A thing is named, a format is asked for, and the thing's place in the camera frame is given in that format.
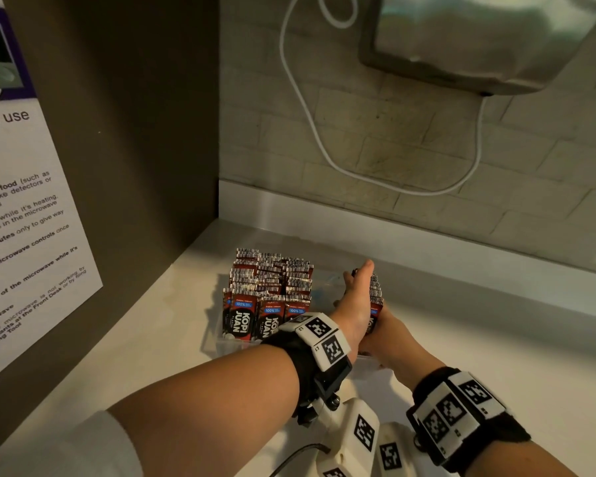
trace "purple border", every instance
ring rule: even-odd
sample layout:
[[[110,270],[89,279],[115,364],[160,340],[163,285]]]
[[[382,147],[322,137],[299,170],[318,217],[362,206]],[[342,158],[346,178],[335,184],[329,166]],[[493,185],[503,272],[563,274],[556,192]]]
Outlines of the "purple border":
[[[31,81],[31,76],[26,69],[26,63],[24,62],[24,57],[22,56],[18,39],[16,39],[16,34],[13,32],[9,17],[7,16],[7,12],[4,8],[0,8],[0,24],[2,25],[2,31],[4,32],[4,36],[7,39],[7,43],[9,44],[13,61],[18,68],[18,72],[20,73],[20,79],[22,79],[22,83],[24,84],[24,87],[20,88],[3,88],[0,91],[0,101],[37,98],[35,89],[33,88],[33,82]]]

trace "white paper sign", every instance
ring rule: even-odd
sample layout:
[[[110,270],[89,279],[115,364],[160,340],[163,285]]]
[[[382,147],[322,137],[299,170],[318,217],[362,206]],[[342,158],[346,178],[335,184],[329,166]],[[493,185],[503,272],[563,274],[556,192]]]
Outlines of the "white paper sign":
[[[0,7],[0,371],[101,287],[24,59]]]

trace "sleeve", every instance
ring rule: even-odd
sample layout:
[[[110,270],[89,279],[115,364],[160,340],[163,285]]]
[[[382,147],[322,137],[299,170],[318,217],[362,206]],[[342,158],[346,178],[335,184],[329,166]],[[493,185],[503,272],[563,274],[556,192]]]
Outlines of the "sleeve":
[[[14,458],[0,477],[143,477],[126,431],[107,411],[99,411],[47,447]]]

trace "brick wall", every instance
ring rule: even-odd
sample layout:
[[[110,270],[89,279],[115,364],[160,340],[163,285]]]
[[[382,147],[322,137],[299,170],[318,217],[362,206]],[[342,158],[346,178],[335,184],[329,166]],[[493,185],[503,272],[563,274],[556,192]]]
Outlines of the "brick wall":
[[[596,270],[596,28],[547,89],[495,96],[483,164],[459,192],[398,194],[326,164],[278,57],[288,0],[221,0],[221,177]],[[348,0],[329,0],[347,16]],[[361,14],[367,0],[360,0]],[[475,95],[357,59],[361,23],[335,30],[300,0],[286,54],[334,161],[422,189],[473,155]]]

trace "black cable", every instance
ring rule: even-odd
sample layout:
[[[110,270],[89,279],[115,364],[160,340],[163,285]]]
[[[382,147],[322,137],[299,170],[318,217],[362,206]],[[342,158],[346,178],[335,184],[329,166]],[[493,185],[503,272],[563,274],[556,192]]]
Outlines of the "black cable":
[[[296,458],[298,455],[300,455],[305,450],[309,450],[309,449],[318,449],[324,453],[329,453],[331,451],[330,448],[328,448],[326,445],[322,445],[321,443],[310,443],[309,445],[305,445],[304,447],[301,447],[300,449],[296,450],[292,455],[287,457],[285,459],[285,462],[278,465],[278,468],[271,473],[270,477],[276,477],[280,473],[280,471],[287,466],[287,464],[289,462],[294,460],[294,458]]]

